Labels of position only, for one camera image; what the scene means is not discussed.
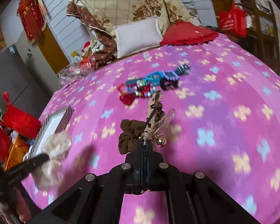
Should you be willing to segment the red fabric flower accessory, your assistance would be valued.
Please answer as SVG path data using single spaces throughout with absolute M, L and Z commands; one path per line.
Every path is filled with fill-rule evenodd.
M 130 106 L 137 98 L 137 96 L 135 95 L 135 93 L 132 94 L 124 93 L 121 94 L 119 98 L 124 103 L 124 105 Z

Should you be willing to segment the white small pillow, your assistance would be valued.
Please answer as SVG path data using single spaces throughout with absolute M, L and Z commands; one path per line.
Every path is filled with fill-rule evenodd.
M 157 16 L 115 26 L 114 32 L 118 59 L 157 47 L 163 40 Z

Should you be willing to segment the red heart cushion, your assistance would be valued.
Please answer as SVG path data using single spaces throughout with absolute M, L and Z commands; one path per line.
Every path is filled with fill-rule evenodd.
M 160 46 L 192 46 L 208 43 L 218 37 L 218 32 L 195 26 L 191 22 L 178 21 L 167 29 Z

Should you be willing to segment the cream lace scrunchie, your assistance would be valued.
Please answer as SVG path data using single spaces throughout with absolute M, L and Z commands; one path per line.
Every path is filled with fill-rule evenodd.
M 48 190 L 60 184 L 58 173 L 62 170 L 62 161 L 67 158 L 71 146 L 72 139 L 66 130 L 54 133 L 42 144 L 41 153 L 47 154 L 49 160 L 32 172 L 38 190 Z

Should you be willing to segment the white box with striped rim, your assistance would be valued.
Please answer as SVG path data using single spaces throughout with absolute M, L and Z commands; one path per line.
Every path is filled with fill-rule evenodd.
M 41 154 L 42 145 L 50 136 L 65 130 L 73 113 L 74 109 L 71 106 L 68 106 L 47 116 L 39 130 L 38 135 L 34 139 L 34 143 L 29 148 L 28 153 L 23 157 L 23 161 L 32 159 L 33 157 Z

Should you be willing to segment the floral beige quilt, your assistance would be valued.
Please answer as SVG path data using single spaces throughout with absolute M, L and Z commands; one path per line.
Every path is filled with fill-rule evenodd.
M 69 0 L 67 16 L 75 17 L 90 32 L 97 63 L 105 63 L 116 53 L 114 27 L 157 16 L 162 34 L 177 21 L 190 22 L 192 16 L 181 0 Z

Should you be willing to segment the red chinese knot decoration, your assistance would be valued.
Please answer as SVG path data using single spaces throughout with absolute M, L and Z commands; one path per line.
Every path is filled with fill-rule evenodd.
M 20 0 L 17 16 L 25 31 L 28 42 L 34 43 L 43 37 L 46 28 L 46 8 L 42 0 Z

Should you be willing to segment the red shopping bag right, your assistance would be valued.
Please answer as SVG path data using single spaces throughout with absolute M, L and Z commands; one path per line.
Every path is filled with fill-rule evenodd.
M 220 29 L 237 37 L 246 37 L 246 13 L 232 4 L 228 12 L 219 12 Z

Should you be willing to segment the brown scrunchie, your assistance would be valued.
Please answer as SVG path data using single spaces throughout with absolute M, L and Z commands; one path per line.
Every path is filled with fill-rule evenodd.
M 124 155 L 134 152 L 137 147 L 137 139 L 144 132 L 144 121 L 128 120 L 121 121 L 120 128 L 123 132 L 119 136 L 118 150 Z

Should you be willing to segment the clear plastic snack bag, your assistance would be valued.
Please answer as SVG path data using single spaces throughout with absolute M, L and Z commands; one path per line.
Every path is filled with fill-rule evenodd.
M 68 84 L 84 78 L 96 70 L 96 63 L 90 58 L 83 59 L 80 56 L 75 56 L 68 66 L 58 72 L 59 87 L 62 88 Z

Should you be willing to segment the pink floral bed blanket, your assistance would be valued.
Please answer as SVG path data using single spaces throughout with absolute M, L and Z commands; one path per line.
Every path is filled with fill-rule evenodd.
M 124 119 L 145 120 L 148 99 L 126 106 L 117 87 L 178 66 L 190 66 L 175 90 L 165 91 L 164 111 L 175 110 L 159 151 L 180 171 L 204 172 L 260 223 L 280 218 L 280 77 L 221 34 L 204 45 L 163 46 L 104 67 L 53 94 L 41 120 L 70 106 L 66 127 L 72 147 L 61 182 L 41 191 L 23 181 L 45 208 L 87 173 L 102 175 L 125 159 L 118 150 Z

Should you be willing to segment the wooden shelf right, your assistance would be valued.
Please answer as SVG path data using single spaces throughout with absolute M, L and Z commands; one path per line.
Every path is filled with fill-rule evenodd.
M 273 72 L 280 74 L 280 51 L 276 17 L 271 2 L 269 7 L 256 2 L 256 0 L 241 0 L 238 3 L 247 9 L 252 18 L 252 25 L 247 29 L 247 38 L 254 42 L 249 51 Z

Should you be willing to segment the red gift bag left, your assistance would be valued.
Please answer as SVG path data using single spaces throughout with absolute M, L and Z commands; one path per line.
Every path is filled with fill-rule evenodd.
M 6 102 L 6 112 L 2 118 L 2 124 L 17 131 L 25 138 L 35 138 L 41 128 L 41 122 L 32 115 L 12 105 L 7 91 L 5 91 L 2 96 Z

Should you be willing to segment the santa plush toy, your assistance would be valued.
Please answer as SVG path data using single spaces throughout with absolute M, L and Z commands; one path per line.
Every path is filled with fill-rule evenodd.
M 91 49 L 91 42 L 90 41 L 85 43 L 81 52 L 82 52 L 82 58 L 83 59 L 88 58 L 92 55 L 92 49 Z

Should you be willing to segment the leopard print bow hair clip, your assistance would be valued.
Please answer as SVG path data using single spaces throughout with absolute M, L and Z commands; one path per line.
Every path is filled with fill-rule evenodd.
M 150 133 L 156 123 L 165 115 L 162 109 L 162 97 L 163 91 L 158 90 L 149 98 L 147 119 L 146 123 L 144 124 L 144 132 Z

